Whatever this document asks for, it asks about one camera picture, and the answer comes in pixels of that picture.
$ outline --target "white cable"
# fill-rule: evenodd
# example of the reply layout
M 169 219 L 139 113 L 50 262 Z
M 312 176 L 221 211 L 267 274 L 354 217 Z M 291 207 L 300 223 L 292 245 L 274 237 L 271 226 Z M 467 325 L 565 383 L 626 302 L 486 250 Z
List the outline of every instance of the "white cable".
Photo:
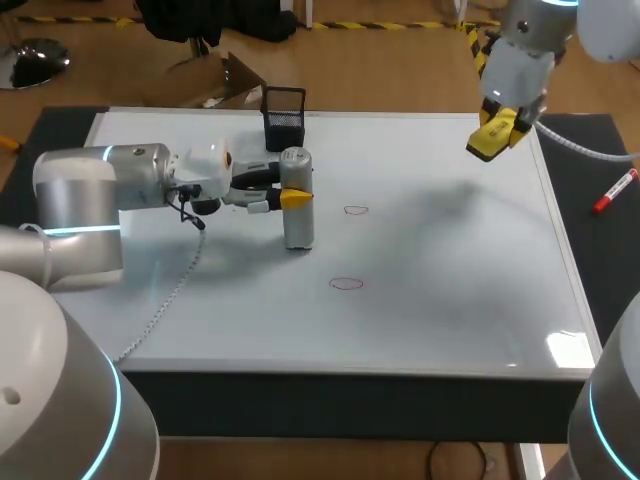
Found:
M 53 270 L 53 258 L 51 257 L 51 240 L 49 236 L 44 232 L 40 225 L 35 223 L 23 223 L 18 230 L 34 230 L 40 240 L 42 240 L 42 249 L 44 250 L 44 267 L 42 269 L 42 278 L 40 279 L 40 286 L 44 290 L 49 289 L 49 282 L 51 281 L 51 272 Z
M 581 147 L 577 143 L 574 143 L 571 140 L 567 140 L 563 136 L 558 135 L 556 132 L 544 126 L 540 122 L 536 122 L 536 128 L 539 132 L 543 133 L 551 140 L 554 140 L 560 145 L 564 145 L 565 147 L 570 148 L 575 152 L 586 155 L 587 157 L 597 158 L 598 160 L 607 160 L 609 162 L 631 162 L 636 158 L 640 158 L 640 153 L 632 153 L 630 155 L 609 155 L 607 153 L 600 153 L 594 150 L 589 150 L 588 148 Z
M 149 337 L 149 335 L 151 335 L 151 332 L 153 331 L 153 329 L 158 325 L 158 322 L 164 316 L 164 313 L 167 311 L 167 309 L 171 306 L 173 301 L 176 299 L 176 297 L 180 293 L 180 290 L 182 290 L 182 287 L 185 286 L 185 284 L 189 280 L 189 277 L 198 266 L 198 263 L 200 263 L 200 257 L 202 256 L 202 248 L 204 247 L 204 241 L 206 237 L 207 235 L 205 233 L 205 230 L 200 230 L 200 239 L 198 240 L 198 248 L 196 250 L 195 255 L 193 256 L 193 260 L 191 260 L 191 263 L 189 264 L 185 272 L 182 274 L 182 277 L 180 277 L 180 280 L 178 280 L 178 283 L 176 284 L 175 288 L 171 292 L 171 295 L 169 295 L 167 299 L 164 301 L 164 303 L 160 306 L 160 308 L 158 309 L 156 314 L 153 316 L 151 321 L 147 324 L 147 326 L 142 331 L 140 336 L 136 338 L 131 343 L 131 345 L 129 345 L 120 355 L 118 355 L 115 359 L 113 359 L 113 363 L 117 365 L 120 362 L 122 362 L 125 358 L 131 355 L 142 344 L 142 342 L 144 342 Z

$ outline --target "red circle drawing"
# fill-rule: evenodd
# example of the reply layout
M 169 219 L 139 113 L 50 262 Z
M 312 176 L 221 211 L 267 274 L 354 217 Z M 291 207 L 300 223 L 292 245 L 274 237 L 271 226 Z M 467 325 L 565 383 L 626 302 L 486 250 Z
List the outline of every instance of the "red circle drawing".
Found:
M 347 215 L 364 215 L 365 213 L 369 213 L 369 209 L 359 205 L 347 205 L 344 207 L 344 213 Z
M 332 279 L 329 285 L 338 290 L 358 290 L 364 286 L 364 282 L 357 278 L 339 277 Z

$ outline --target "black mesh pen holder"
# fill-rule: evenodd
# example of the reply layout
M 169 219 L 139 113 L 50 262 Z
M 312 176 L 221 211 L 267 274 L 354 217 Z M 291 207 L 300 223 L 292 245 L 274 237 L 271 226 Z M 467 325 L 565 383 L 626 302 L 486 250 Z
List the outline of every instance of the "black mesh pen holder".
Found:
M 304 88 L 266 87 L 262 116 L 267 150 L 281 152 L 304 143 Z

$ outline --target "whiteboard surface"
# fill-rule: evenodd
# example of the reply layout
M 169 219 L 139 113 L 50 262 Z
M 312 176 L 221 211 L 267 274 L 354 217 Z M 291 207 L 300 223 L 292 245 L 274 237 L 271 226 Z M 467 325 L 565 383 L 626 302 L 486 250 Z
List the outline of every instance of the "whiteboard surface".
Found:
M 162 142 L 182 155 L 227 137 L 234 161 L 273 157 L 257 112 L 118 110 L 96 122 L 93 145 Z M 537 137 L 485 164 L 465 151 L 475 128 L 467 114 L 308 113 L 313 250 L 283 248 L 280 213 L 206 217 L 200 265 L 123 369 L 586 378 L 597 337 Z M 170 209 L 120 218 L 124 280 L 57 296 L 111 356 L 198 242 Z M 337 277 L 363 286 L 333 288 Z

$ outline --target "chair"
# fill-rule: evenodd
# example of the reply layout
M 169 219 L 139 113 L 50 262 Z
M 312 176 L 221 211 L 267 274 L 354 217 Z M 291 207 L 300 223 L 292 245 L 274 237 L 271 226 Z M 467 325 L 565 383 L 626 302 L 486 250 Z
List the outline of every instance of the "chair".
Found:
M 48 82 L 64 72 L 70 63 L 69 51 L 56 40 L 22 40 L 14 19 L 8 14 L 27 0 L 0 0 L 0 25 L 9 45 L 0 46 L 0 89 L 17 90 Z

